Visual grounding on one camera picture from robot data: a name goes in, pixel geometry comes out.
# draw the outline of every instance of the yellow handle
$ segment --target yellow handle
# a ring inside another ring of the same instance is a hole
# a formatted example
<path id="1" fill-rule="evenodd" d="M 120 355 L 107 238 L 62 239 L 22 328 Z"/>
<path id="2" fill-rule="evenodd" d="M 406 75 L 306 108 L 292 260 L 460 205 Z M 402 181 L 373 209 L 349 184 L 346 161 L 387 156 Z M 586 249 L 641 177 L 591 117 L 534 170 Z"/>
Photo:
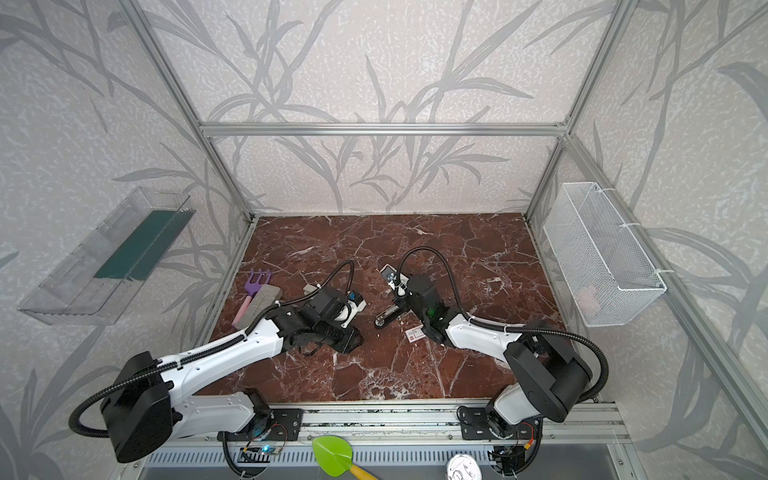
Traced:
<path id="1" fill-rule="evenodd" d="M 349 467 L 349 471 L 352 473 L 352 475 L 356 476 L 358 480 L 378 480 L 376 477 L 369 474 L 357 465 L 352 465 Z"/>

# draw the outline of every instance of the mesh basket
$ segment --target mesh basket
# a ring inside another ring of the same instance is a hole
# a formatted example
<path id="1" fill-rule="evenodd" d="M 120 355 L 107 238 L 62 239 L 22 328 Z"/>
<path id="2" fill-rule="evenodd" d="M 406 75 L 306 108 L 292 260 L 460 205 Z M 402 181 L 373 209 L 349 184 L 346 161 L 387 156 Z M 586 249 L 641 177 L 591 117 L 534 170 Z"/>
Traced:
<path id="1" fill-rule="evenodd" d="M 667 290 L 594 182 L 562 184 L 544 232 L 587 326 L 625 325 Z"/>

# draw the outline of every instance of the white card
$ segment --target white card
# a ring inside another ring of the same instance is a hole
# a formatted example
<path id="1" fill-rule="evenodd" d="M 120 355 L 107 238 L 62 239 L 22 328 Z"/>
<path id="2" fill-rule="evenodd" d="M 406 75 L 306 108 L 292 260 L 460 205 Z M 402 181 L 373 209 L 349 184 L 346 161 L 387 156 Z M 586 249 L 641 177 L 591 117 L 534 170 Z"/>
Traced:
<path id="1" fill-rule="evenodd" d="M 406 337 L 408 337 L 408 341 L 410 343 L 414 343 L 418 339 L 424 338 L 426 335 L 424 335 L 424 332 L 422 332 L 422 327 L 415 326 L 412 329 L 406 330 Z"/>

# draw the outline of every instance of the black mounting plate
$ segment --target black mounting plate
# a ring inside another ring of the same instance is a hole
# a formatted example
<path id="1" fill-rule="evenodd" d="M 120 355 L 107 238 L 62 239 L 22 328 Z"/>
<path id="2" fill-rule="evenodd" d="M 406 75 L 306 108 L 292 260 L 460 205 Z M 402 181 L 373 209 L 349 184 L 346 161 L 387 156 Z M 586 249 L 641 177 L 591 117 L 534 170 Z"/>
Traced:
<path id="1" fill-rule="evenodd" d="M 298 440 L 304 411 L 302 409 L 272 409 L 272 413 L 275 415 L 272 423 L 276 425 L 272 427 L 266 437 L 261 439 L 261 442 L 295 442 Z M 216 438 L 221 442 L 221 432 Z M 250 440 L 250 432 L 246 429 L 242 432 L 230 433 L 227 440 L 229 442 L 247 442 Z"/>
<path id="2" fill-rule="evenodd" d="M 485 411 L 485 407 L 471 408 L 460 406 L 456 412 L 458 421 L 462 427 L 462 439 L 464 440 L 499 440 L 499 438 L 491 432 L 491 427 L 488 425 L 488 413 Z M 534 425 L 534 419 L 526 419 L 526 422 Z M 514 425 L 515 431 L 512 433 L 512 440 L 528 440 L 533 435 L 531 429 L 522 422 Z"/>

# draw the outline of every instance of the wall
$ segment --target wall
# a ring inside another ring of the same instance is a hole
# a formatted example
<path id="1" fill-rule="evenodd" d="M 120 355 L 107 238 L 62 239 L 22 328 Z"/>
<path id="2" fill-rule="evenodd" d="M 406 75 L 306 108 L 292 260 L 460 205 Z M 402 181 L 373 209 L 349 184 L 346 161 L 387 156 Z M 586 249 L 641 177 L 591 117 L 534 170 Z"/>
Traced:
<path id="1" fill-rule="evenodd" d="M 747 372 L 768 392 L 768 3 L 641 2 L 575 127 Z M 533 224 L 541 231 L 567 155 Z M 584 331 L 571 300 L 563 308 Z M 590 329 L 650 478 L 768 478 L 768 459 L 663 300 Z"/>
<path id="2" fill-rule="evenodd" d="M 141 4 L 210 122 L 563 121 L 614 8 L 614 0 Z M 553 144 L 218 142 L 253 209 L 285 214 L 522 212 Z"/>
<path id="3" fill-rule="evenodd" d="M 0 5 L 0 474 L 107 478 L 111 444 L 69 412 L 125 360 L 202 324 L 245 223 L 110 2 Z M 48 326 L 17 306 L 136 186 L 197 209 L 113 326 Z M 86 423 L 99 425 L 96 409 Z"/>

